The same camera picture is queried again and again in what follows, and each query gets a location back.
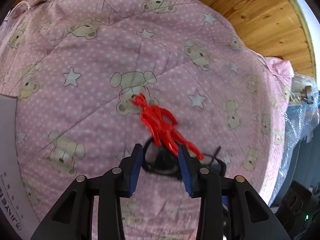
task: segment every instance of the white star print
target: white star print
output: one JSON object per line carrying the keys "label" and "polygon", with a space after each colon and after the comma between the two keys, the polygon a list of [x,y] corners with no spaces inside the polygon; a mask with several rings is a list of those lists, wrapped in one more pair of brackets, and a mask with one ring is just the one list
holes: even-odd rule
{"label": "white star print", "polygon": [[129,154],[129,151],[128,151],[128,149],[126,148],[126,149],[124,149],[124,152],[118,154],[116,158],[117,158],[118,160],[122,161],[122,159],[124,159],[124,158],[126,158],[126,157],[130,157],[130,156],[131,156],[131,155]]}
{"label": "white star print", "polygon": [[238,66],[234,63],[231,62],[231,67],[230,67],[230,71],[234,71],[237,73],[237,69],[238,69]]}
{"label": "white star print", "polygon": [[146,29],[143,29],[142,33],[137,33],[137,34],[140,35],[142,38],[151,39],[151,40],[153,40],[153,38],[151,37],[155,35],[154,33],[148,32]]}
{"label": "white star print", "polygon": [[222,160],[225,164],[231,163],[231,155],[226,151],[225,155],[222,157]]}
{"label": "white star print", "polygon": [[17,138],[18,138],[18,144],[22,143],[23,145],[25,145],[24,139],[25,139],[26,135],[23,132],[21,132],[20,129],[19,129],[19,132],[16,133],[16,135],[17,135]]}
{"label": "white star print", "polygon": [[183,213],[182,209],[180,208],[180,206],[178,205],[176,208],[172,209],[171,211],[171,216],[175,217],[177,214],[179,213]]}
{"label": "white star print", "polygon": [[4,73],[4,75],[1,78],[1,80],[3,82],[2,84],[6,84],[8,82],[8,80],[9,80],[9,74],[8,73]]}
{"label": "white star print", "polygon": [[275,98],[271,100],[271,106],[278,107],[278,102],[275,100]]}
{"label": "white star print", "polygon": [[258,122],[259,121],[259,114],[257,114],[257,113],[253,113],[253,115],[254,115],[254,121],[256,121],[256,122]]}
{"label": "white star print", "polygon": [[194,95],[188,95],[188,97],[192,101],[191,106],[199,106],[201,109],[204,109],[202,101],[205,100],[206,97],[199,95],[198,90],[196,90],[196,93]]}
{"label": "white star print", "polygon": [[69,73],[64,73],[64,74],[63,74],[63,77],[64,77],[65,80],[66,80],[66,81],[64,82],[64,86],[66,87],[66,86],[68,86],[68,85],[71,84],[71,85],[77,87],[77,86],[78,86],[78,84],[77,84],[77,79],[78,79],[80,76],[81,76],[81,74],[80,74],[80,73],[74,73],[74,72],[73,72],[73,68],[71,67]]}
{"label": "white star print", "polygon": [[47,21],[46,23],[42,24],[42,25],[41,25],[41,28],[40,28],[40,30],[39,30],[39,31],[49,29],[50,24],[51,24],[51,22],[50,22],[50,21]]}
{"label": "white star print", "polygon": [[213,22],[216,21],[216,19],[213,18],[210,13],[208,13],[208,14],[203,13],[203,16],[204,16],[204,20],[203,21],[207,22],[207,23],[210,23],[211,25],[212,25]]}

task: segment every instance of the white wall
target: white wall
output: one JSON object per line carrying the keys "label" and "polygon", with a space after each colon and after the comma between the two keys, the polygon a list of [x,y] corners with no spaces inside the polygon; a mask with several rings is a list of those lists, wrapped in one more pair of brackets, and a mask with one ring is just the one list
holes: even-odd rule
{"label": "white wall", "polygon": [[306,19],[310,31],[316,60],[316,82],[318,87],[320,87],[320,23],[305,0],[297,0],[297,2]]}

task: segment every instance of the metal screw head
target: metal screw head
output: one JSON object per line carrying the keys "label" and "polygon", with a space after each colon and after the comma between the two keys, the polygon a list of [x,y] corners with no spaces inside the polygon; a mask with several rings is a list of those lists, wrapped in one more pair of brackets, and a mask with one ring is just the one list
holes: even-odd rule
{"label": "metal screw head", "polygon": [[85,176],[84,175],[79,175],[78,177],[76,177],[76,181],[78,182],[82,182],[85,180]]}
{"label": "metal screw head", "polygon": [[244,181],[245,181],[245,178],[244,178],[243,176],[239,175],[239,176],[236,176],[236,181],[238,181],[238,182],[244,182]]}
{"label": "metal screw head", "polygon": [[113,168],[112,173],[113,174],[119,174],[122,170],[119,167]]}
{"label": "metal screw head", "polygon": [[201,168],[200,169],[200,173],[202,174],[208,174],[209,173],[209,170],[207,168]]}

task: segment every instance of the pink blanket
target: pink blanket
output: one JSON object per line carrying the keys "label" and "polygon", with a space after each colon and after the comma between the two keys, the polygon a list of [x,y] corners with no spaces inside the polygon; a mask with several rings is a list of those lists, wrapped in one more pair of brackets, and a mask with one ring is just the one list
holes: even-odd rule
{"label": "pink blanket", "polygon": [[[0,93],[18,96],[16,146],[41,220],[76,175],[100,176],[150,136],[129,101],[168,109],[201,152],[222,147],[268,202],[282,158],[288,61],[245,47],[197,0],[26,0],[0,32]],[[141,171],[127,239],[194,239],[199,200]],[[96,210],[93,235],[96,237]]]}

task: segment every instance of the blue gripper pad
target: blue gripper pad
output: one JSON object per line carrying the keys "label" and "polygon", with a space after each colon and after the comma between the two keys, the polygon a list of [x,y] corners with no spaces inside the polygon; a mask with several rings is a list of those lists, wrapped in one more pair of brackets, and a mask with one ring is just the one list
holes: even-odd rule
{"label": "blue gripper pad", "polygon": [[143,150],[142,146],[139,144],[136,144],[136,146],[133,149],[132,155],[135,153],[136,150],[136,159],[133,164],[133,168],[130,174],[130,179],[129,179],[129,194],[132,196],[132,194],[136,191],[137,183],[138,183],[138,178],[140,174],[140,168],[142,165],[142,159],[143,159]]}
{"label": "blue gripper pad", "polygon": [[191,197],[193,195],[193,189],[192,189],[192,185],[191,185],[191,174],[189,171],[189,165],[188,165],[188,162],[186,159],[186,158],[189,158],[190,155],[188,153],[187,148],[185,148],[185,149],[187,152],[185,152],[185,150],[183,149],[182,146],[179,147],[178,160],[179,160],[179,165],[180,165],[180,169],[181,169],[184,187],[186,188],[186,192],[188,192],[189,196]]}

